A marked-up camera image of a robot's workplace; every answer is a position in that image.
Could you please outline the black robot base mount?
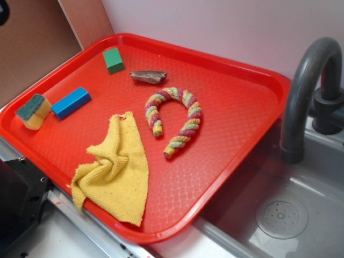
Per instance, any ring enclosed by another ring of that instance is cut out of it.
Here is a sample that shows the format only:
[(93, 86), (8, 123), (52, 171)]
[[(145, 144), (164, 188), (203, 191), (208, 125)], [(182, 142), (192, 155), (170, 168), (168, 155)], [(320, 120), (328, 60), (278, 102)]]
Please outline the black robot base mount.
[(1, 257), (40, 224), (50, 184), (28, 159), (1, 161)]

